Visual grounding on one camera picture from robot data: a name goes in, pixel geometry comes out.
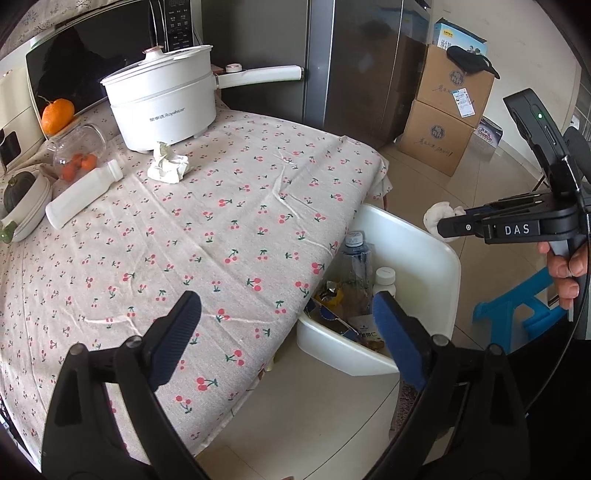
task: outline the paper packaging box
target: paper packaging box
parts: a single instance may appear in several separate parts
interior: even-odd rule
[[[451,115],[415,100],[398,149],[451,177],[473,130]]]
[[[444,18],[433,27],[433,45],[447,50],[451,46],[458,46],[471,53],[486,55],[486,40],[472,32],[448,22]]]
[[[417,100],[476,128],[484,113],[494,80],[495,76],[490,72],[466,75],[447,58],[445,50],[429,45]],[[452,92],[467,94],[473,113],[469,108],[466,111],[465,104],[460,110],[462,104],[456,102]]]
[[[497,148],[503,136],[503,130],[492,120],[483,116],[477,129],[474,130],[474,135],[483,139],[491,147]]]
[[[502,136],[503,130],[501,127],[483,116],[477,129],[472,134],[468,149],[472,149],[480,160],[488,161],[495,154]]]

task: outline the plastic bottle cap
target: plastic bottle cap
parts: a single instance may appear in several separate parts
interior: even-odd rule
[[[378,285],[392,285],[396,281],[396,272],[390,267],[379,267],[375,271],[375,282]]]
[[[349,232],[345,236],[345,245],[347,247],[360,247],[363,245],[363,233],[362,232]]]
[[[107,167],[111,171],[111,175],[113,175],[115,181],[120,181],[123,178],[123,172],[121,171],[121,167],[115,159],[109,160],[107,162]]]

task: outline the screw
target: screw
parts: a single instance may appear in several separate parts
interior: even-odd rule
[[[435,343],[437,346],[446,346],[449,343],[449,338],[447,338],[445,335],[442,335],[441,333],[436,333],[433,335],[431,340],[433,340],[433,343]]]
[[[84,345],[82,343],[75,343],[70,347],[71,355],[80,355],[84,351]]]
[[[142,344],[142,337],[139,335],[134,335],[133,337],[129,337],[125,341],[125,346],[127,348],[136,348]]]
[[[501,346],[497,345],[496,343],[491,343],[488,346],[488,351],[490,353],[492,353],[493,355],[502,355],[503,354],[503,349]]]

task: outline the refrigerator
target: refrigerator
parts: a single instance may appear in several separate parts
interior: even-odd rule
[[[431,0],[202,0],[212,63],[296,64],[303,82],[223,92],[233,109],[379,148],[404,130],[426,52]]]

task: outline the orange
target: orange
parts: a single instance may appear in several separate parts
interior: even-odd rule
[[[82,160],[82,169],[86,171],[90,171],[96,167],[96,155],[92,153],[88,154],[84,160]]]
[[[55,102],[44,100],[48,105],[41,116],[41,130],[47,135],[55,135],[74,118],[74,104],[65,98],[58,98]]]
[[[61,168],[61,177],[65,181],[72,181],[76,177],[76,166],[72,162],[66,163]]]
[[[72,155],[72,163],[76,168],[80,168],[82,166],[82,159],[84,158],[84,154],[82,153],[74,153]]]

